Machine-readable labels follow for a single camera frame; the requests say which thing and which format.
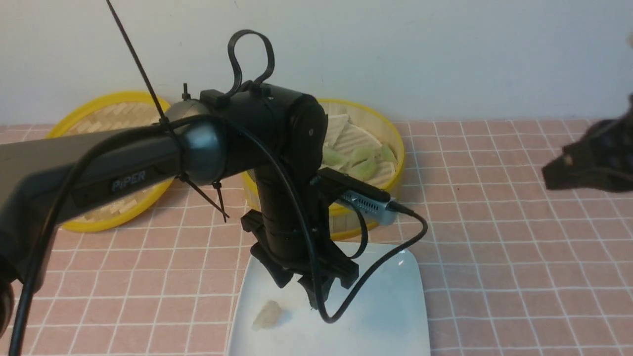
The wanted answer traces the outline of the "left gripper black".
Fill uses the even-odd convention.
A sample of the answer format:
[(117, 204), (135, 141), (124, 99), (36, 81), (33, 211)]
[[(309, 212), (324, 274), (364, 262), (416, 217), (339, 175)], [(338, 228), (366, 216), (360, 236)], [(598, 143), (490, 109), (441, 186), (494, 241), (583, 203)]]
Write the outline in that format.
[(317, 172), (290, 174), (298, 198), (292, 198), (272, 165), (255, 169), (260, 210), (249, 211), (240, 221), (256, 237), (251, 254), (276, 286), (285, 288), (298, 276), (310, 306), (318, 310), (319, 303), (325, 306), (334, 281), (339, 279), (344, 288), (350, 288), (359, 268), (331, 239), (330, 205), (314, 186)]

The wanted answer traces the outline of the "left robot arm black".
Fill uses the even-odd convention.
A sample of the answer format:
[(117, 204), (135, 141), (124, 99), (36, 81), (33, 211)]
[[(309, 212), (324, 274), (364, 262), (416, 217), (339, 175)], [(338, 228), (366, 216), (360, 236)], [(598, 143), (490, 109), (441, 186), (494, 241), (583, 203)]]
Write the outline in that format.
[(323, 184), (319, 167), (328, 119), (308, 94), (247, 83), (231, 94), (201, 92), (165, 111), (160, 123), (127, 130), (28, 140), (1, 146), (1, 329), (22, 282), (18, 350), (34, 293), (43, 285), (57, 227), (172, 178), (214, 185), (254, 171), (260, 211), (242, 217), (256, 237), (251, 253), (283, 288), (298, 274), (312, 307), (336, 322), (325, 301), (334, 279), (358, 282), (358, 265), (334, 245), (328, 207), (346, 191)]

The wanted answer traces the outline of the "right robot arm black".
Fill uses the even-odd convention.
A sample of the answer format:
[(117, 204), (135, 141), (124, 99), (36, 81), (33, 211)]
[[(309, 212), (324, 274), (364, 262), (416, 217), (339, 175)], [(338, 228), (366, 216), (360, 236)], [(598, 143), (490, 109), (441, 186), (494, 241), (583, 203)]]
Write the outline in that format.
[(541, 173), (548, 191), (594, 189), (604, 192), (633, 190), (633, 97), (617, 119), (590, 125), (574, 142), (548, 162)]

